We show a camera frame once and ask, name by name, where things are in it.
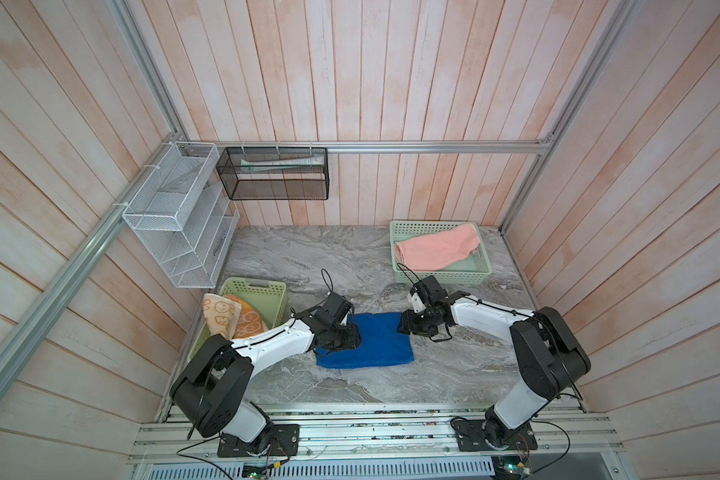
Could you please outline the pink towel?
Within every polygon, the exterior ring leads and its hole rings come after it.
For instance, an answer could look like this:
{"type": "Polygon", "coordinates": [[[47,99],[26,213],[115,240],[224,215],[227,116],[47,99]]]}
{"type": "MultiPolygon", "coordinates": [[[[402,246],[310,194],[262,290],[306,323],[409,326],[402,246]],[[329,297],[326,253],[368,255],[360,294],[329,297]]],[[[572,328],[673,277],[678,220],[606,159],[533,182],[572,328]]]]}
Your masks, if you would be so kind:
{"type": "Polygon", "coordinates": [[[481,244],[472,224],[397,242],[394,259],[413,271],[437,271],[466,259],[481,244]]]}

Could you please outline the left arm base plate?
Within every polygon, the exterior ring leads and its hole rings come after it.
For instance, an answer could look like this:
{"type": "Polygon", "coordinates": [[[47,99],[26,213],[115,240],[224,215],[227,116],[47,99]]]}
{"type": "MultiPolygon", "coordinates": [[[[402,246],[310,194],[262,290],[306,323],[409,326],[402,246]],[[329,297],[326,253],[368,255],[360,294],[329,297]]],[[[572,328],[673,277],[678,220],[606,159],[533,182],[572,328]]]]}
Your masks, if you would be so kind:
{"type": "Polygon", "coordinates": [[[247,458],[260,456],[296,456],[300,437],[300,426],[273,424],[266,426],[251,442],[222,433],[217,456],[219,458],[247,458]]]}

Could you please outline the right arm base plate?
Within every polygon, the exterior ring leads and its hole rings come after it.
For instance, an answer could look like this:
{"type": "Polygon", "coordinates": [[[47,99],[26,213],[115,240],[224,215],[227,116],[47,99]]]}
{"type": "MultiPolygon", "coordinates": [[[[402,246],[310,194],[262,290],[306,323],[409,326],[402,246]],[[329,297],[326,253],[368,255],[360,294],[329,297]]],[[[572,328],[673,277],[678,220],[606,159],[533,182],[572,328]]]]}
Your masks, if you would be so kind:
{"type": "Polygon", "coordinates": [[[453,417],[450,420],[461,452],[505,451],[509,449],[532,451],[538,449],[535,433],[527,422],[517,429],[507,429],[499,421],[470,420],[453,417]]]}

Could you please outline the mint green plastic basket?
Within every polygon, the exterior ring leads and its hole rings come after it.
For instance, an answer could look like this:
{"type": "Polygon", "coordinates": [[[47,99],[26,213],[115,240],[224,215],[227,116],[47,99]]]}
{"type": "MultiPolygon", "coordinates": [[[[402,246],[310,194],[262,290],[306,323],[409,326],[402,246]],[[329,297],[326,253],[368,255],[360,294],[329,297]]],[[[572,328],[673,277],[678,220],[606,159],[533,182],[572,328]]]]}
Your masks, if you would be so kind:
{"type": "Polygon", "coordinates": [[[484,243],[482,242],[478,227],[472,222],[461,221],[409,221],[395,220],[389,225],[390,255],[395,281],[407,284],[410,271],[423,278],[434,275],[442,284],[470,285],[480,284],[492,274],[492,266],[484,243]],[[414,237],[450,230],[462,224],[472,224],[478,231],[481,240],[480,246],[466,259],[458,261],[444,269],[437,271],[413,271],[407,266],[397,263],[394,259],[394,246],[397,242],[414,237]]]}

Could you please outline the yellow-green plastic basket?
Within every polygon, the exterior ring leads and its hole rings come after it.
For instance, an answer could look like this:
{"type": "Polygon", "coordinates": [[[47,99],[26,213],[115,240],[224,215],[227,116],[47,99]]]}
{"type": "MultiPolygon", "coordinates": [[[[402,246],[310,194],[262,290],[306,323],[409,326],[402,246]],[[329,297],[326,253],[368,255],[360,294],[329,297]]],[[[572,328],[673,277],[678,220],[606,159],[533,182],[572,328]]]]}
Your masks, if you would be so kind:
{"type": "MultiPolygon", "coordinates": [[[[234,295],[246,301],[263,317],[269,330],[280,325],[285,318],[287,292],[283,282],[229,277],[215,295],[234,295]]],[[[192,342],[187,360],[191,360],[211,336],[203,315],[201,330],[192,342]]]]}

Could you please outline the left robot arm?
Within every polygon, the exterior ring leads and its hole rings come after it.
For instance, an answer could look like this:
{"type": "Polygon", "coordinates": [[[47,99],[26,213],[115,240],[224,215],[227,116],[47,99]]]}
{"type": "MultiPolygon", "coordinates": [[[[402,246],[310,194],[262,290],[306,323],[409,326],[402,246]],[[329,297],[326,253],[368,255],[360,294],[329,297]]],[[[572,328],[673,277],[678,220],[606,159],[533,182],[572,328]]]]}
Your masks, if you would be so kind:
{"type": "Polygon", "coordinates": [[[273,441],[272,422],[244,399],[250,379],[284,359],[316,349],[333,353],[358,348],[362,338],[353,315],[353,304],[332,292],[270,332],[235,340],[215,334],[179,374],[170,397],[202,437],[236,439],[260,454],[273,441]]]}

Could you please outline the blue towel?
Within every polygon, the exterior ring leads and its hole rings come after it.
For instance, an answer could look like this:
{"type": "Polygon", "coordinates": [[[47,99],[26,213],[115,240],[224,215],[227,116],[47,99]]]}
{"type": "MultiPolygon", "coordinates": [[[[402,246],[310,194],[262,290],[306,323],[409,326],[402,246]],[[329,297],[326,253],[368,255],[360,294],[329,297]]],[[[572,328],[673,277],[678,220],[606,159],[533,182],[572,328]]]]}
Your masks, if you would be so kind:
{"type": "Polygon", "coordinates": [[[356,314],[354,323],[362,338],[360,346],[334,353],[318,349],[316,364],[326,369],[352,370],[412,363],[414,353],[410,338],[397,331],[400,320],[401,314],[397,312],[356,314]]]}

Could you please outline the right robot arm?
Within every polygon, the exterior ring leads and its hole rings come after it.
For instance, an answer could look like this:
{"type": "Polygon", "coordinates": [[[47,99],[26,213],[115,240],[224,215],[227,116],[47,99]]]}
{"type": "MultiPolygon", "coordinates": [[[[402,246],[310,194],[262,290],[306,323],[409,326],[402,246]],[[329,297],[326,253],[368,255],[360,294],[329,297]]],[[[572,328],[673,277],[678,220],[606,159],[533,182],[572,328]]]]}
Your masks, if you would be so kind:
{"type": "Polygon", "coordinates": [[[433,276],[411,286],[411,308],[398,331],[439,342],[453,326],[480,331],[513,346],[520,380],[488,409],[480,430],[487,446],[505,449],[531,418],[591,370],[591,361],[562,315],[551,307],[513,309],[467,292],[448,293],[433,276]]]}

